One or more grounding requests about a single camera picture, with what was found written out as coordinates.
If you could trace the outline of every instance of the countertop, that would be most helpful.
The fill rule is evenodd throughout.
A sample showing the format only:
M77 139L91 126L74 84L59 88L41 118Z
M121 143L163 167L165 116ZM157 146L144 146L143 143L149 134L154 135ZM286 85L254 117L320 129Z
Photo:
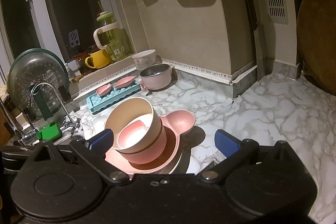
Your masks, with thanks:
M166 90L133 96L148 99L159 115L187 109L196 117L195 128L182 143L187 156L184 172L199 173L224 155L214 144L214 134L224 129L238 139L251 138L260 145L286 140L314 178L319 192L310 217L317 223L336 221L336 97L301 77L297 81L265 76L242 96L232 100L223 86L177 73L178 81ZM114 106L92 115L85 102L76 114L81 118L85 139L104 129Z

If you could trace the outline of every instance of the blue gripper pad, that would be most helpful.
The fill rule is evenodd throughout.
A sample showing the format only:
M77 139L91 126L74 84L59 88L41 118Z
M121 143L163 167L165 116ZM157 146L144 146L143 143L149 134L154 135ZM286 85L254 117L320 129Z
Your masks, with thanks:
M85 142L85 146L95 152L98 156L103 157L105 153L113 145L113 132L111 129L105 129L104 131L93 136L91 139Z
M222 129L218 129L215 133L215 146L227 158L240 149L240 144L241 140Z

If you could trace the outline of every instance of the pot handle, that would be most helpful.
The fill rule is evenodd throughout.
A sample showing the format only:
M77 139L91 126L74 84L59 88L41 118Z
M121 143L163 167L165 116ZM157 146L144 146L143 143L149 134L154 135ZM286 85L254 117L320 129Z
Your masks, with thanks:
M141 91L148 91L148 88L144 85L142 79L137 79L137 82L140 84Z
M107 32L109 30L113 30L113 29L116 29L116 28L119 28L120 25L118 22L115 22L115 23L111 23L111 24L108 24L108 25L105 25L103 27L100 27L98 29L96 29L94 32L93 32L93 39L94 41L96 42L96 45L99 49L101 50L104 50L107 48L107 46L103 46L101 43L100 43L100 40L98 38L98 34L100 33L103 33L103 32Z
M173 73L173 68L175 68L175 65L169 65L170 74Z

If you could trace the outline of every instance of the cutting board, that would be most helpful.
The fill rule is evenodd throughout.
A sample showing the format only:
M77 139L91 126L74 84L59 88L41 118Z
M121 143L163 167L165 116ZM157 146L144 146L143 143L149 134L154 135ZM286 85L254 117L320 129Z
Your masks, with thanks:
M297 43L316 82L336 95L336 0L303 0Z

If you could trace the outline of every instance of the teal tray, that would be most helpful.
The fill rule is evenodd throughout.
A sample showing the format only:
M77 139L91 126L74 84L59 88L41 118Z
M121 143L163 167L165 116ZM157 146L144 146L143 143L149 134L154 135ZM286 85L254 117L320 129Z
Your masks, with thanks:
M117 103L121 99L138 92L140 89L140 84L135 82L135 84L129 85L126 88L112 89L110 93L108 93L103 98L100 98L100 96L95 93L86 98L86 103L89 107L89 110L93 114L97 114L105 108Z

